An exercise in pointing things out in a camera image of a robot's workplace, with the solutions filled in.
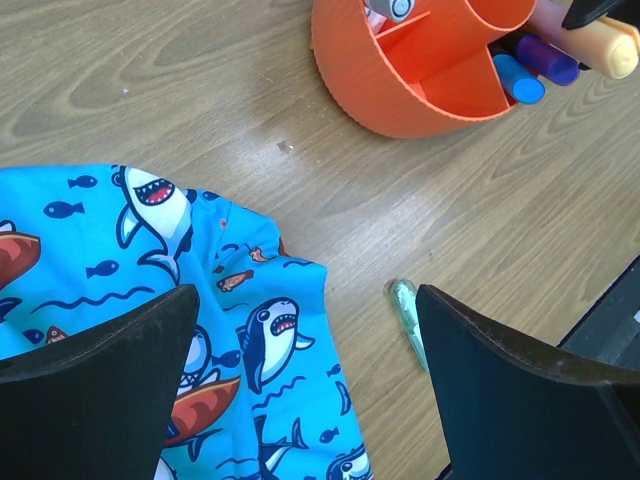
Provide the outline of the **black purple highlighter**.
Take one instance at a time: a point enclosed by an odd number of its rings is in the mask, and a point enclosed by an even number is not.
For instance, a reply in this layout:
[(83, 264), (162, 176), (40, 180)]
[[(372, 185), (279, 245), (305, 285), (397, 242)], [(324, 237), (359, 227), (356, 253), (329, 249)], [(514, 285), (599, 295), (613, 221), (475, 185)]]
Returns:
[(556, 85), (568, 86), (580, 75), (576, 60), (535, 35), (520, 36), (515, 46), (521, 63)]

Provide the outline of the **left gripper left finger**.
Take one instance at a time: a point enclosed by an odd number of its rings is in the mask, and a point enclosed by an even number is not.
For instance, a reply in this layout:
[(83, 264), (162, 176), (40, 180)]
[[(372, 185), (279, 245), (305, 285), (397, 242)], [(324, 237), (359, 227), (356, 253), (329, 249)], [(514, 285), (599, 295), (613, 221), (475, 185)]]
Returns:
[(198, 311), (182, 285), (2, 360), (2, 478), (153, 478)]

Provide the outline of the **pink yellow highlighter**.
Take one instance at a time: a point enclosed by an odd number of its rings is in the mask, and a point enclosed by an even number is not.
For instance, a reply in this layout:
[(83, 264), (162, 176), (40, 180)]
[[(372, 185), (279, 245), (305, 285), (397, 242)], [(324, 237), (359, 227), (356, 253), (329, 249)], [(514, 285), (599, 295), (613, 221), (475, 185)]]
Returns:
[(568, 11), (568, 7), (554, 1), (537, 1), (525, 26), (579, 63), (611, 79), (622, 79), (634, 72), (639, 53), (631, 34), (599, 20), (565, 29), (562, 22)]

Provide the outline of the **white grey marker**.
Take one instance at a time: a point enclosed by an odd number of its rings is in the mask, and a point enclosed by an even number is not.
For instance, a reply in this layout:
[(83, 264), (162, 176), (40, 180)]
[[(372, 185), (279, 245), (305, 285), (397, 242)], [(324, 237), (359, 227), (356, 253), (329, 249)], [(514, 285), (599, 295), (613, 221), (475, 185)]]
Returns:
[(414, 0), (365, 0), (365, 6), (395, 23), (406, 20), (415, 7)]

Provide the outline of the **black blue highlighter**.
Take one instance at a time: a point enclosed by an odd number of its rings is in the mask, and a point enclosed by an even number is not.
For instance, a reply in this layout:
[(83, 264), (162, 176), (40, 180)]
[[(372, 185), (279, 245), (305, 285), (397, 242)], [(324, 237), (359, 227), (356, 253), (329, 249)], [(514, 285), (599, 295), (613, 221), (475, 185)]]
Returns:
[(543, 99), (544, 85), (511, 55), (492, 56), (502, 88), (519, 103), (532, 105)]

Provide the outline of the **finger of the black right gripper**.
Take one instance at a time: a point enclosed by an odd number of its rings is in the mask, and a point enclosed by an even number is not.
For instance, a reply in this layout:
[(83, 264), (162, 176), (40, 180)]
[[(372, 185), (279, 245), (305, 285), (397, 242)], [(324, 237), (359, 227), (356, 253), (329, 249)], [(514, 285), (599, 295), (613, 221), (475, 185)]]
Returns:
[(623, 2), (624, 0), (573, 0), (564, 16), (562, 27), (565, 30), (582, 28)]

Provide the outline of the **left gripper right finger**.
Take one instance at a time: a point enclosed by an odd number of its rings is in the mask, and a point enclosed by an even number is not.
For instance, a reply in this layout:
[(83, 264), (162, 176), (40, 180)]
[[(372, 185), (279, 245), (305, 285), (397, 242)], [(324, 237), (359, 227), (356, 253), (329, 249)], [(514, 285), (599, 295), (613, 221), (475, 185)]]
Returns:
[(432, 285), (416, 308), (452, 478), (638, 478), (638, 371), (549, 345)]

